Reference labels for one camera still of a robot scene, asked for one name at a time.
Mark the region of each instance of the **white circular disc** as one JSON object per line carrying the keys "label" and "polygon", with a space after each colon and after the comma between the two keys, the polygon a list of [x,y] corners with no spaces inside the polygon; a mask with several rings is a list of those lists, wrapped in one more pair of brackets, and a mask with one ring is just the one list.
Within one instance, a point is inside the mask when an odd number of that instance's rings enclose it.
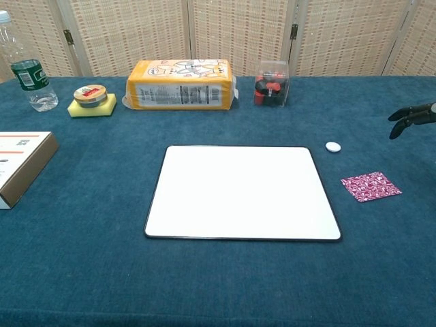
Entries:
{"label": "white circular disc", "polygon": [[339,143],[336,142],[327,142],[326,148],[330,152],[339,152],[341,150],[341,145],[339,145]]}

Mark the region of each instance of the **pink patterned cloth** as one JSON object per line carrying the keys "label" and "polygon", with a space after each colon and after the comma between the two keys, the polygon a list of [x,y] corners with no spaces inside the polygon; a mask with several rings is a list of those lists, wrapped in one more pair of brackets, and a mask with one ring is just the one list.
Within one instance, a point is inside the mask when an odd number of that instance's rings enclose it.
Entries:
{"label": "pink patterned cloth", "polygon": [[349,177],[341,179],[341,182],[359,202],[395,196],[402,193],[381,172]]}

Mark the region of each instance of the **water bottle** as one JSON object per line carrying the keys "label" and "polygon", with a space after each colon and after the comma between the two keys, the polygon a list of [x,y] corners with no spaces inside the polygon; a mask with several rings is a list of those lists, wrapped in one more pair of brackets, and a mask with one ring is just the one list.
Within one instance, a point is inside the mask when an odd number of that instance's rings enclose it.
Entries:
{"label": "water bottle", "polygon": [[24,39],[11,23],[8,12],[0,10],[0,46],[12,72],[35,110],[41,112],[53,109],[59,102],[56,93],[49,85],[32,47],[23,42]]}

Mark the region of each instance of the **blue felt table surface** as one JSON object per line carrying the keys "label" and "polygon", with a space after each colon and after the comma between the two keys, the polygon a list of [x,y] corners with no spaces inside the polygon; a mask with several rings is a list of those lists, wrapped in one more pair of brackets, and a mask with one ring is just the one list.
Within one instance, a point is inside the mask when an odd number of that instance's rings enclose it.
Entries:
{"label": "blue felt table surface", "polygon": [[[254,106],[239,78],[238,103],[215,112],[129,110],[125,82],[52,78],[60,101],[44,113],[0,85],[1,131],[60,144],[0,211],[0,326],[436,326],[436,124],[389,140],[387,120],[436,101],[436,78],[293,78],[284,108]],[[111,117],[69,117],[84,84],[116,93]],[[171,144],[309,147],[342,241],[146,238]],[[377,171],[403,194],[359,203],[340,182]]]}

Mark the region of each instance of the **round tin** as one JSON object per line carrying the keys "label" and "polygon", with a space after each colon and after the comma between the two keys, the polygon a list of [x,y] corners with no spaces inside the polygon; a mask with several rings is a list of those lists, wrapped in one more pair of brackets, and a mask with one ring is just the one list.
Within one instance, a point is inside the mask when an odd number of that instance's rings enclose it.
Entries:
{"label": "round tin", "polygon": [[92,84],[80,87],[73,96],[82,107],[94,108],[107,100],[108,93],[103,85]]}

